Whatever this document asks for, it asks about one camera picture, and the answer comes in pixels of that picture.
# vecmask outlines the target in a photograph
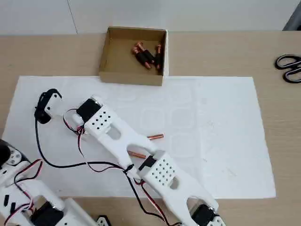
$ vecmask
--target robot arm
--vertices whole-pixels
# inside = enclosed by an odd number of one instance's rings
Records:
[[[218,203],[208,191],[194,178],[181,170],[175,161],[146,137],[137,134],[126,122],[106,106],[101,98],[92,96],[83,103],[73,116],[78,126],[84,126],[86,134],[93,136],[126,169],[132,165],[127,153],[129,145],[136,145],[148,151],[148,158],[137,169],[129,173],[134,178],[146,181],[165,201],[167,207],[186,226],[224,226],[216,214]],[[111,137],[109,131],[118,130],[118,138]],[[195,197],[203,201],[190,215],[187,199]]]
[[[14,178],[22,170],[30,167],[27,158],[13,146],[0,140],[0,213],[8,222],[21,226],[97,226],[96,223],[73,199],[65,201],[57,197],[42,181],[31,179],[15,185]],[[22,211],[31,202],[35,204],[39,197],[46,202],[31,215]],[[102,225],[109,226],[106,219]]]

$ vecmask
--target white sheet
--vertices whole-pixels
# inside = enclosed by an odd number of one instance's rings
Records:
[[[251,77],[169,76],[162,87],[152,87],[101,83],[98,77],[21,76],[2,138],[32,160],[40,158],[34,106],[41,92],[50,88],[63,95],[63,110],[97,94],[137,132],[146,136],[164,133],[164,139],[154,142],[215,198],[276,195]],[[39,133],[51,162],[82,161],[76,137],[61,117],[39,125]],[[82,149],[89,160],[115,161],[91,138],[82,142]],[[97,174],[86,166],[54,169],[45,164],[41,178],[61,196],[133,196],[124,175],[116,169]]]

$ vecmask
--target white wall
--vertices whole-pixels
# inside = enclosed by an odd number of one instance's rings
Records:
[[[0,0],[0,34],[282,30],[300,0]]]

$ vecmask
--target black scissors handle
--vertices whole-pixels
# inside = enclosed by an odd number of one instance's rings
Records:
[[[290,71],[283,74],[283,79],[289,83],[301,83],[301,79],[290,79],[290,75],[301,72],[301,67],[292,68]]]
[[[294,60],[294,62],[282,65],[282,64],[280,64],[280,61],[282,61],[283,59],[292,59],[292,60]],[[293,71],[293,69],[295,67],[298,67],[298,65],[301,65],[301,57],[293,55],[293,54],[285,54],[285,55],[278,57],[276,59],[274,65],[275,65],[275,68],[277,68],[279,70],[292,68],[292,71]]]

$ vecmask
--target cardboard box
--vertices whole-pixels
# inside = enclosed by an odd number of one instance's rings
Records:
[[[154,56],[155,47],[161,43],[162,57],[166,47],[166,30],[133,27],[109,27],[103,54],[100,61],[99,75],[101,81],[123,84],[161,86],[163,81],[164,59],[161,70],[155,65],[148,70],[141,65],[132,53],[133,46],[143,42],[144,48]]]

